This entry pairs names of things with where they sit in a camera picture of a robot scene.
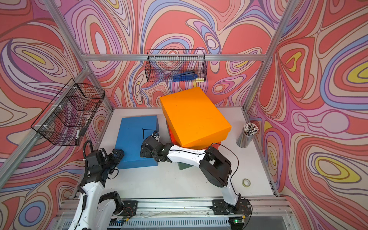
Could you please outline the blue shoebox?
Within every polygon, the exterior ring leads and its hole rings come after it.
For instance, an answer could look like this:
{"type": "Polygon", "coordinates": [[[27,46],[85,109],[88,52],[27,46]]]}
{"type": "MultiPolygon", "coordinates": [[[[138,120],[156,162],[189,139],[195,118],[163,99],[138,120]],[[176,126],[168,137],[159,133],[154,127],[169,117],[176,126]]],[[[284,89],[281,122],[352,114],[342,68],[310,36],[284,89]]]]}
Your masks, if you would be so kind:
{"type": "Polygon", "coordinates": [[[121,119],[115,148],[124,151],[118,169],[157,166],[153,158],[140,157],[141,145],[145,138],[159,130],[157,116],[126,117],[121,119]]]}

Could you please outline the green shoebox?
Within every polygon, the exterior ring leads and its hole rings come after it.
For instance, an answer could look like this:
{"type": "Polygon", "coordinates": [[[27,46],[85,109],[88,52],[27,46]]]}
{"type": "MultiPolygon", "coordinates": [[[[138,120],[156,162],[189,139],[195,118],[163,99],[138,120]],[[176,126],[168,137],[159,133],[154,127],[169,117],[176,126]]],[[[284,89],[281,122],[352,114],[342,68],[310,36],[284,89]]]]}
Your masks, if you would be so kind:
{"type": "Polygon", "coordinates": [[[179,170],[184,170],[184,169],[192,167],[192,165],[189,165],[186,163],[177,163],[177,164],[178,164],[179,170]]]}

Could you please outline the orange shoebox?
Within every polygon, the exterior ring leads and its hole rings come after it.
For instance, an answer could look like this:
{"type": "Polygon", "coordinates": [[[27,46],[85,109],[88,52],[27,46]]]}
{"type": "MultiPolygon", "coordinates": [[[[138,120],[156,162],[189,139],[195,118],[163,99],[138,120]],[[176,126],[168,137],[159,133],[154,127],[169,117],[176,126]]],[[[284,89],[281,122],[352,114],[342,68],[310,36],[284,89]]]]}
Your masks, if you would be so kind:
{"type": "Polygon", "coordinates": [[[224,141],[232,129],[199,87],[163,96],[160,102],[169,129],[181,147],[205,149],[224,141]]]}

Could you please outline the red shoebox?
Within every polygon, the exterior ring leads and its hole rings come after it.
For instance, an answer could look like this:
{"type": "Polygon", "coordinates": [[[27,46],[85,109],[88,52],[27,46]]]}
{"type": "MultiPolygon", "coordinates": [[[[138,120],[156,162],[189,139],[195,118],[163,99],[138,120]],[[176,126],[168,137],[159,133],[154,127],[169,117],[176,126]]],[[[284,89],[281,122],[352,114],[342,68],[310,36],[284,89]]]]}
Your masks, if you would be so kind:
{"type": "MultiPolygon", "coordinates": [[[[167,128],[168,128],[168,132],[169,132],[169,137],[170,137],[171,143],[173,143],[175,145],[179,145],[179,143],[176,141],[176,139],[174,137],[173,132],[170,130],[170,127],[169,127],[167,121],[166,121],[166,125],[167,125],[167,128]]],[[[220,147],[220,144],[221,144],[221,142],[215,143],[213,145],[213,147],[216,148],[216,149],[218,149],[220,147]]]]}

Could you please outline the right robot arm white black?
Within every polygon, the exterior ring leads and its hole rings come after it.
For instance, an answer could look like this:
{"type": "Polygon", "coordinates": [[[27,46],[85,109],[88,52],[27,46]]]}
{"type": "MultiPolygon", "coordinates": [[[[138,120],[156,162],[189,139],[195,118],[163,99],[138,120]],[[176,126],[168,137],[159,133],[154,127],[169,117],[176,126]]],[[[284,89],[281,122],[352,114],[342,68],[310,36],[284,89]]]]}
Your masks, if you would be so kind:
{"type": "Polygon", "coordinates": [[[158,132],[145,138],[141,145],[140,157],[152,158],[157,162],[184,163],[197,167],[206,179],[221,189],[223,199],[214,199],[212,206],[214,215],[251,216],[253,207],[248,199],[236,192],[232,184],[231,162],[220,151],[209,146],[207,149],[187,149],[173,143],[159,142],[158,132]]]}

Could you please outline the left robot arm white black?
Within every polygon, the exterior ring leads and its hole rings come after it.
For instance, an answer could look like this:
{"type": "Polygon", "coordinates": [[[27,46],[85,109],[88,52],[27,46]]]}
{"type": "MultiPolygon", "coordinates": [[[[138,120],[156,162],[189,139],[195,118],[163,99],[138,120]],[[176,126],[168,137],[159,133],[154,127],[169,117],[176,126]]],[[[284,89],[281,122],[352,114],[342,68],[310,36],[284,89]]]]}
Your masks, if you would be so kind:
{"type": "Polygon", "coordinates": [[[124,151],[114,149],[107,154],[104,148],[93,149],[91,140],[82,148],[85,161],[84,175],[77,186],[79,203],[70,230],[106,230],[110,223],[125,223],[137,213],[138,201],[123,201],[117,191],[104,193],[107,180],[119,172],[118,164],[124,151]]]}

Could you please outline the marker pen in left basket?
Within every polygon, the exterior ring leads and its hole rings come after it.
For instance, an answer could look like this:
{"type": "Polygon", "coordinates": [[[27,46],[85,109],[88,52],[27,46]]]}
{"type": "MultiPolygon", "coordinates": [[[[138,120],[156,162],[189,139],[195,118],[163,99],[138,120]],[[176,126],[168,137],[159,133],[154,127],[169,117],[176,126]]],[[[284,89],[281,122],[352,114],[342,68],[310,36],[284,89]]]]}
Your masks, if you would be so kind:
{"type": "Polygon", "coordinates": [[[75,136],[75,145],[77,146],[78,145],[78,143],[79,143],[79,134],[80,134],[80,130],[78,129],[77,131],[76,131],[76,136],[75,136]]]}

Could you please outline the yellow item in back basket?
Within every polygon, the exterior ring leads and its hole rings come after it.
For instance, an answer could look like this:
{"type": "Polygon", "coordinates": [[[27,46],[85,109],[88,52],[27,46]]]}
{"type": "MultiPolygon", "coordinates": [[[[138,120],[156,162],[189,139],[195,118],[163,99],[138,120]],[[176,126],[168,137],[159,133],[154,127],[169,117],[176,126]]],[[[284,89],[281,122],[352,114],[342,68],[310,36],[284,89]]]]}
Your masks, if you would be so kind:
{"type": "Polygon", "coordinates": [[[205,79],[203,79],[203,78],[197,78],[197,79],[194,79],[193,82],[201,83],[201,82],[205,82],[205,79]]]}

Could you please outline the blue stapler in basket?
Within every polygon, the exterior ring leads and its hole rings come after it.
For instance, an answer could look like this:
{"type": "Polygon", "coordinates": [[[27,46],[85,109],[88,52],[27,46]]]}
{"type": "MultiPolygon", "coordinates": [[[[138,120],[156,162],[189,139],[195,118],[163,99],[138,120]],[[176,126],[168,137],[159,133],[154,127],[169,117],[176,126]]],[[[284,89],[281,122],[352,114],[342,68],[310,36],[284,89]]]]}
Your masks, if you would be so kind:
{"type": "Polygon", "coordinates": [[[173,82],[179,82],[179,81],[191,81],[198,78],[198,75],[194,71],[186,71],[182,73],[175,74],[172,77],[173,82]]]}

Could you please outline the metal cup of pencils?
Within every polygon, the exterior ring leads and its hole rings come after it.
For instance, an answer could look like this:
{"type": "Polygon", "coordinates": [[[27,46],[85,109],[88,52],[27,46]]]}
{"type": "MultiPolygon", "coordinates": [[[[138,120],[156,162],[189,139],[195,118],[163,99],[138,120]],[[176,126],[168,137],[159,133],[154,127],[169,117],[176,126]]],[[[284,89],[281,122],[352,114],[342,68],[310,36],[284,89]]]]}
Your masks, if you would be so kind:
{"type": "Polygon", "coordinates": [[[247,148],[253,137],[258,134],[259,127],[255,123],[247,123],[244,125],[241,134],[239,135],[236,144],[240,148],[247,148]]]}

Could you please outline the roll of clear tape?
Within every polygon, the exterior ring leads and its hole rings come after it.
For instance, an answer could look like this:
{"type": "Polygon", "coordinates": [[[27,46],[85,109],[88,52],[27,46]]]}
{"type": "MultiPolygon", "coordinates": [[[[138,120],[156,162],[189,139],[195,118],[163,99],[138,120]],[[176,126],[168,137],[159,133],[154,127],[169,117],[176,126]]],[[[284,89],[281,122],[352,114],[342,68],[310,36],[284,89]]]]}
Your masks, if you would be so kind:
{"type": "Polygon", "coordinates": [[[251,181],[250,181],[249,179],[247,179],[247,178],[244,178],[244,179],[242,180],[242,185],[243,185],[244,187],[250,187],[250,186],[251,186],[251,181]]]}

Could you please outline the aluminium horizontal back bar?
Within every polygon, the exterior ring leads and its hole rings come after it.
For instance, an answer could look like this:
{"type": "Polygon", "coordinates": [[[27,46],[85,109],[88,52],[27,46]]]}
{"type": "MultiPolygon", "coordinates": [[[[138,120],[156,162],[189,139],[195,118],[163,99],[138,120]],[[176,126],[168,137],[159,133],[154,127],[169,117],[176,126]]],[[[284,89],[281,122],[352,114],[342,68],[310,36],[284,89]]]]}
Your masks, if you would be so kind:
{"type": "Polygon", "coordinates": [[[209,61],[230,61],[230,60],[254,60],[265,61],[266,55],[262,54],[232,54],[232,55],[199,55],[199,54],[168,54],[168,55],[147,55],[147,54],[85,54],[82,58],[85,61],[98,61],[98,60],[119,60],[119,61],[142,61],[148,57],[169,57],[187,59],[191,57],[204,57],[209,61]]]}

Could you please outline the aluminium frame post left corner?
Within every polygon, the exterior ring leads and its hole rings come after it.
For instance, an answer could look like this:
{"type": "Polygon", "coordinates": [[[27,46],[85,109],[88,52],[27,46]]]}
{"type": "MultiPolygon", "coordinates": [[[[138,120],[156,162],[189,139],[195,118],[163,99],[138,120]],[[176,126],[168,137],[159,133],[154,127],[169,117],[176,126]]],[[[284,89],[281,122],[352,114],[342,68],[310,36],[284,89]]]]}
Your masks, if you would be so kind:
{"type": "Polygon", "coordinates": [[[49,13],[51,14],[52,18],[54,19],[55,23],[60,29],[60,33],[63,38],[68,42],[70,45],[77,61],[81,64],[83,74],[81,77],[78,77],[75,81],[82,82],[84,79],[89,76],[91,83],[99,88],[102,88],[100,82],[98,81],[96,75],[91,70],[88,60],[85,59],[85,53],[82,52],[80,49],[74,35],[72,34],[71,30],[69,29],[61,11],[59,10],[55,1],[44,1],[45,6],[47,7],[49,13]]]}

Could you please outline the aluminium frame post corner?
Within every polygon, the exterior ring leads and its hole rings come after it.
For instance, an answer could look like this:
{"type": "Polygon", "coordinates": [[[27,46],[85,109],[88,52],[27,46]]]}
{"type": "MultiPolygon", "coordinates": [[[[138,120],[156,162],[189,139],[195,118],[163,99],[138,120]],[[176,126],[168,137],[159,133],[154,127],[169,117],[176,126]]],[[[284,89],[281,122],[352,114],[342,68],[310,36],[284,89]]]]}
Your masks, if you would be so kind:
{"type": "Polygon", "coordinates": [[[252,83],[252,86],[249,90],[249,93],[246,97],[246,100],[244,102],[244,105],[242,107],[242,110],[246,112],[246,110],[251,106],[252,100],[255,98],[257,90],[259,88],[259,85],[262,81],[263,76],[265,75],[265,72],[268,68],[268,65],[272,61],[273,54],[277,48],[278,43],[280,42],[282,35],[296,9],[300,1],[292,0],[288,1],[286,8],[282,14],[282,17],[280,19],[280,22],[275,30],[275,34],[271,39],[270,45],[268,47],[268,50],[265,54],[265,60],[260,65],[259,71],[257,72],[257,75],[255,76],[255,79],[252,83]]]}
{"type": "Polygon", "coordinates": [[[63,38],[68,42],[70,45],[77,61],[81,64],[83,74],[81,77],[78,77],[75,81],[82,82],[84,79],[89,76],[91,83],[99,88],[102,88],[100,82],[98,81],[96,75],[91,70],[88,60],[85,59],[85,53],[82,52],[80,49],[74,35],[72,34],[71,30],[69,29],[61,11],[59,10],[55,1],[44,1],[45,6],[47,7],[49,13],[51,14],[52,18],[54,19],[55,23],[60,29],[60,33],[63,38]]]}

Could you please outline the aluminium frame post right corner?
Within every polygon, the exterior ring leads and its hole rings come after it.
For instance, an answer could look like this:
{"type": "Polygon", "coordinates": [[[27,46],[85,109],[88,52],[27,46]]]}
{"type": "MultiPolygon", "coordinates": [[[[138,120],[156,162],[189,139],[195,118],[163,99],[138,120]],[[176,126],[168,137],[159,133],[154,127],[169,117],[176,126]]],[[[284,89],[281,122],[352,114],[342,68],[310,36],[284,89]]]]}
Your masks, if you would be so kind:
{"type": "Polygon", "coordinates": [[[257,75],[255,76],[255,79],[252,83],[252,86],[249,90],[249,93],[246,97],[246,100],[244,102],[244,105],[242,107],[242,110],[246,112],[246,110],[251,106],[252,100],[255,98],[257,90],[259,88],[259,85],[262,81],[263,76],[265,75],[265,72],[268,68],[268,65],[272,61],[273,54],[277,48],[278,43],[280,42],[282,35],[296,9],[300,1],[292,0],[288,1],[286,8],[282,14],[282,17],[280,19],[280,22],[275,30],[275,34],[271,39],[270,45],[268,47],[268,50],[265,54],[265,60],[260,65],[259,71],[257,72],[257,75]]]}

